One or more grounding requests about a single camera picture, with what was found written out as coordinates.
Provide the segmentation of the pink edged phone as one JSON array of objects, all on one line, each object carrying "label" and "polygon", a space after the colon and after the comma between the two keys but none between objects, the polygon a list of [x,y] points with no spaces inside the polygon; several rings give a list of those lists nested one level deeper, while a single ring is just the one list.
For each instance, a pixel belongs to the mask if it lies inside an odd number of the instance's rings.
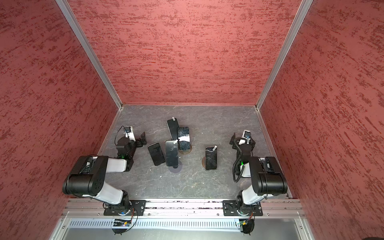
[{"label": "pink edged phone", "polygon": [[205,148],[205,169],[215,170],[217,168],[217,146]]}]

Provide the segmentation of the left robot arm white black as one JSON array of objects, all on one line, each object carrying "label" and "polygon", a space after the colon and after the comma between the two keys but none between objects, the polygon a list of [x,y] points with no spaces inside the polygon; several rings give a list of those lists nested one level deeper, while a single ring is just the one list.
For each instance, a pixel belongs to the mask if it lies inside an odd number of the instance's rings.
[{"label": "left robot arm white black", "polygon": [[97,155],[79,157],[63,184],[63,193],[102,202],[105,216],[142,216],[147,201],[131,201],[126,191],[109,185],[105,177],[107,173],[129,172],[134,164],[136,149],[146,144],[145,133],[135,139],[133,132],[127,131],[126,136],[116,144],[116,158]]}]

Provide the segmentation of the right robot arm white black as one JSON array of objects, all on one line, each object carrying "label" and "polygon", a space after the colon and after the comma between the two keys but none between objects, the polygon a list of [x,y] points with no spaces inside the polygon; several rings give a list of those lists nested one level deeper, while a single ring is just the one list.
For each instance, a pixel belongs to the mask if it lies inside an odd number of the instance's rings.
[{"label": "right robot arm white black", "polygon": [[232,167],[233,181],[251,180],[251,185],[237,195],[236,212],[239,216],[250,217],[261,209],[262,200],[286,194],[288,183],[276,158],[253,155],[256,142],[251,132],[244,131],[239,138],[233,135],[230,145],[237,151]]}]

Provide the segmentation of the black phone rear tall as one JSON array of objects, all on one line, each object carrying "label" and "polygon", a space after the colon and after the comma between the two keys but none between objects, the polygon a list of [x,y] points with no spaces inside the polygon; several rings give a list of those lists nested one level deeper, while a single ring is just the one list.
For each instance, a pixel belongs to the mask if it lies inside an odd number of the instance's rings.
[{"label": "black phone rear tall", "polygon": [[172,119],[167,120],[167,125],[169,132],[171,134],[171,139],[173,141],[178,139],[178,129],[179,129],[179,123],[177,118],[172,117]]}]

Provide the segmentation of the left base wiring connector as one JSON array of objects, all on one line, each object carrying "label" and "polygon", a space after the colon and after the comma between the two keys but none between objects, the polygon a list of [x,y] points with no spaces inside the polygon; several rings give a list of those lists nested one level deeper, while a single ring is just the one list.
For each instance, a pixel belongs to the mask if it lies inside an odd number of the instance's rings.
[{"label": "left base wiring connector", "polygon": [[115,219],[112,224],[114,235],[122,235],[127,232],[132,226],[132,220]]}]

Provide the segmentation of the base wiring connector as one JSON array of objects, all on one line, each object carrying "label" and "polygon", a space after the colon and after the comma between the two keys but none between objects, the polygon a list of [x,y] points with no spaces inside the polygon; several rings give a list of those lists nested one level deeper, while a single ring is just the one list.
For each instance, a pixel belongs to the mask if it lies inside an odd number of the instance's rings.
[{"label": "base wiring connector", "polygon": [[132,226],[132,220],[115,219],[112,224],[114,235],[122,235],[127,232]]},{"label": "base wiring connector", "polygon": [[255,221],[253,219],[239,221],[239,224],[240,224],[240,232],[246,235],[250,235],[255,227]]}]

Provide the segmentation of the right base wiring connector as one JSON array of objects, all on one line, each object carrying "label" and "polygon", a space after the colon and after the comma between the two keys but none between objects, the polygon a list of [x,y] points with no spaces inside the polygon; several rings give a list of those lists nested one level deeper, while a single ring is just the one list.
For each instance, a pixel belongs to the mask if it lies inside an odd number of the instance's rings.
[{"label": "right base wiring connector", "polygon": [[250,235],[255,227],[255,221],[253,219],[239,221],[239,224],[240,224],[240,232],[246,235]]}]

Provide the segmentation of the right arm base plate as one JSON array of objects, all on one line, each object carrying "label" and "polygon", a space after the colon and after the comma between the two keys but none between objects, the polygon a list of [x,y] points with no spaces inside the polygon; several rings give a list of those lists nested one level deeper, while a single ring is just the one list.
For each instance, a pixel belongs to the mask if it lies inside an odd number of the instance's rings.
[{"label": "right arm base plate", "polygon": [[224,200],[223,204],[223,212],[224,216],[238,216],[238,217],[250,217],[263,216],[263,210],[260,203],[256,203],[254,205],[244,205],[240,204],[235,200]]}]

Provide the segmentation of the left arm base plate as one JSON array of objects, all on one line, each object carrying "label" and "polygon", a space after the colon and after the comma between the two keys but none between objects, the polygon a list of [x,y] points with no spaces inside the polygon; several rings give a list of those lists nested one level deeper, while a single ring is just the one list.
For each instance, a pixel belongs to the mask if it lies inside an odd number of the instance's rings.
[{"label": "left arm base plate", "polygon": [[129,200],[128,206],[124,206],[123,204],[110,205],[104,203],[104,216],[143,216],[146,203],[146,200]]}]

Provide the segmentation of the aluminium front rail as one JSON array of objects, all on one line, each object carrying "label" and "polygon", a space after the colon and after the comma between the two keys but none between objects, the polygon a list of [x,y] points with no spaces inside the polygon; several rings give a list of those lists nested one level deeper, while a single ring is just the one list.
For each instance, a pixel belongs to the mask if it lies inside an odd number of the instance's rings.
[{"label": "aluminium front rail", "polygon": [[[133,199],[141,218],[180,218],[180,219],[214,219],[245,218],[237,207],[228,207],[223,199],[146,199],[142,204]],[[61,214],[68,218],[107,218],[103,203],[89,199],[70,199]],[[307,216],[298,199],[267,199],[260,202],[256,213],[257,219],[305,219]]]}]

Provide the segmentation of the right aluminium corner post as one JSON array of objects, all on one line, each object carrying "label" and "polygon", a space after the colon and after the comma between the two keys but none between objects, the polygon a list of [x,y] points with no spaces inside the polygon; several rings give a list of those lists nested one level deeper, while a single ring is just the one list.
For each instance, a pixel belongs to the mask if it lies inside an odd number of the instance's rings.
[{"label": "right aluminium corner post", "polygon": [[313,3],[313,0],[302,0],[301,1],[301,4],[298,8],[298,11],[293,19],[293,22],[290,26],[290,29],[287,33],[287,36],[283,42],[283,45],[281,47],[281,50],[278,54],[278,57],[275,61],[275,64],[270,72],[270,75],[266,81],[266,84],[263,88],[263,91],[256,103],[256,111],[260,111],[261,108],[262,108],[262,105],[268,95],[268,92],[270,91],[274,81],[275,81],[275,78],[277,77],[278,73],[279,73],[279,70],[281,68],[281,66],[283,65],[284,63],[284,60],[301,28],[301,25],[303,24],[303,21],[311,7]]}]

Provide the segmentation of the aluminium corner post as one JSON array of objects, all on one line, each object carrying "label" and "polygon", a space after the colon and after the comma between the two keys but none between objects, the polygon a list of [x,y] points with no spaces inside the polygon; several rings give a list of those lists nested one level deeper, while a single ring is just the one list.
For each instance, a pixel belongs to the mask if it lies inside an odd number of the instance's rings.
[{"label": "aluminium corner post", "polygon": [[263,91],[256,103],[256,111],[260,111],[261,108],[262,108],[262,105],[268,95],[268,92],[270,91],[274,81],[275,81],[275,78],[277,77],[278,73],[279,73],[279,70],[281,68],[281,66],[283,65],[284,63],[284,60],[301,28],[301,25],[303,24],[303,21],[311,7],[313,3],[313,0],[302,0],[301,1],[301,4],[298,8],[298,11],[293,19],[293,22],[290,26],[290,29],[287,33],[287,36],[283,42],[283,45],[281,47],[281,50],[278,54],[278,57],[275,61],[275,64],[270,72],[270,75],[266,81],[266,84],[263,88]]},{"label": "aluminium corner post", "polygon": [[77,21],[68,1],[64,0],[56,0],[57,5],[59,6],[61,12],[63,13],[65,19],[69,23],[72,31],[74,32],[75,36],[77,37],[78,41],[80,42],[81,46],[83,47],[85,53],[87,54],[89,60],[91,61],[93,67],[95,68],[96,72],[98,73],[99,77],[101,78],[103,84],[105,85],[107,91],[109,92],[110,96],[114,100],[116,106],[121,111],[123,109],[123,102],[121,101],[120,97],[118,96],[113,84],[111,83],[106,71],[104,70],[100,60],[98,59],[95,51],[93,50],[89,40],[87,39],[84,31],[82,30],[79,22]]}]

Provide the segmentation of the left aluminium corner post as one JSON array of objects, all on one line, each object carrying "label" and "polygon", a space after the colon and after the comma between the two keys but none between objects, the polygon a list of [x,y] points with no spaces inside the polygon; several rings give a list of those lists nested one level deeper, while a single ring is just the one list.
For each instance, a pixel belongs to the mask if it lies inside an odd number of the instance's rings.
[{"label": "left aluminium corner post", "polygon": [[72,31],[74,32],[75,36],[77,37],[78,41],[80,42],[81,46],[83,47],[85,53],[87,54],[89,60],[91,61],[93,67],[95,68],[96,72],[98,73],[99,77],[101,78],[103,84],[105,85],[107,91],[109,92],[110,96],[114,100],[116,106],[121,111],[123,109],[123,102],[121,101],[120,97],[118,96],[113,84],[111,83],[106,71],[104,70],[100,60],[98,59],[95,51],[93,50],[89,40],[87,39],[84,31],[82,30],[79,22],[77,21],[68,1],[64,0],[56,0],[57,5],[59,6],[61,12],[63,13],[65,19],[69,23]]}]

